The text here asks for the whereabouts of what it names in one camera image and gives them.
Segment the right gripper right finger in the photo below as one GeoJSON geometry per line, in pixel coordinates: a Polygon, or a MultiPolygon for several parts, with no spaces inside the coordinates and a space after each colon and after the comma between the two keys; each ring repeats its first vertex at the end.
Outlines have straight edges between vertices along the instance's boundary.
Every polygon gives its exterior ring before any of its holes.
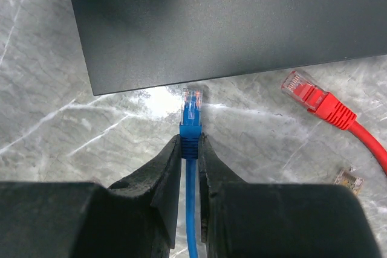
{"type": "Polygon", "coordinates": [[[199,140],[201,240],[208,257],[380,257],[357,197],[332,184],[252,184],[199,140]]]}

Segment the black network switch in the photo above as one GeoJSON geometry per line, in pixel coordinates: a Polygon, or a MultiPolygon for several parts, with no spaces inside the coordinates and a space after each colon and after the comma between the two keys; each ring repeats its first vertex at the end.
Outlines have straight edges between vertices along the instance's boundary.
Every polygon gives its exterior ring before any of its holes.
{"type": "Polygon", "coordinates": [[[94,95],[386,53],[386,0],[71,2],[94,95]]]}

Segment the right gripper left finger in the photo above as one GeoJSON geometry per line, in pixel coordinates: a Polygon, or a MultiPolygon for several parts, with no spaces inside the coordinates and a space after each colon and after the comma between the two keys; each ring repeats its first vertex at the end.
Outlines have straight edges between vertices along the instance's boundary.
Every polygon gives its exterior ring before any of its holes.
{"type": "Polygon", "coordinates": [[[2,257],[168,257],[181,175],[176,135],[109,187],[93,182],[2,182],[2,257]]]}

